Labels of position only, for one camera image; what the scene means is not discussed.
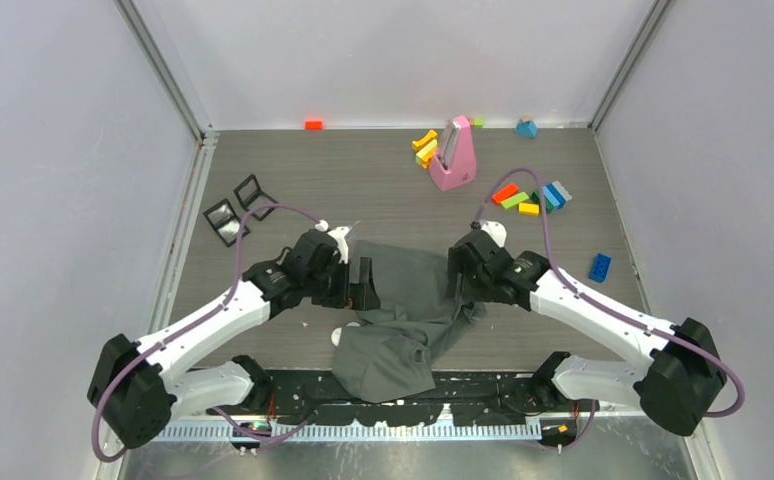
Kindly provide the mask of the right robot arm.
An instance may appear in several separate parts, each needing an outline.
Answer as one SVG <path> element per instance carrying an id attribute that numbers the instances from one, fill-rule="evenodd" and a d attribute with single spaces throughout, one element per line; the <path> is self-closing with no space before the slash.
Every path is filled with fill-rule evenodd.
<path id="1" fill-rule="evenodd" d="M 670 433 L 692 435 L 728 380 L 708 327 L 693 318 L 674 324 L 631 309 L 536 252 L 514 257 L 502 230 L 500 224 L 473 229 L 449 249 L 448 293 L 560 321 L 619 357 L 552 353 L 533 375 L 537 403 L 552 411 L 570 400 L 633 406 Z"/>

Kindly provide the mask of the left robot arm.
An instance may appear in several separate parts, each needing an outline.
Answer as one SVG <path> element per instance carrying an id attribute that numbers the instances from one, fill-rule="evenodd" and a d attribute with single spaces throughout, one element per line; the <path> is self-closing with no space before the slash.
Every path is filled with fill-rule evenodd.
<path id="1" fill-rule="evenodd" d="M 352 258 L 351 229 L 311 229 L 278 259 L 238 269 L 233 286 L 180 321 L 138 340 L 123 334 L 102 347 L 87 391 L 95 407 L 93 439 L 107 425 L 127 450 L 168 424 L 217 406 L 261 412 L 271 380 L 256 362 L 236 357 L 219 367 L 197 363 L 239 334 L 298 307 L 377 310 L 373 262 Z"/>

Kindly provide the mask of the grey t-shirt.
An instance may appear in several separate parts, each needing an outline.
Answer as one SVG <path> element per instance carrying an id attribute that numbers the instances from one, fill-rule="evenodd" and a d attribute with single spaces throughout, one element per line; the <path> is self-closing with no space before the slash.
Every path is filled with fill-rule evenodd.
<path id="1" fill-rule="evenodd" d="M 359 311 L 344 331 L 332 374 L 354 398 L 382 403 L 435 388 L 433 363 L 487 316 L 483 304 L 450 298 L 447 258 L 424 250 L 360 241 L 370 257 L 378 310 Z"/>

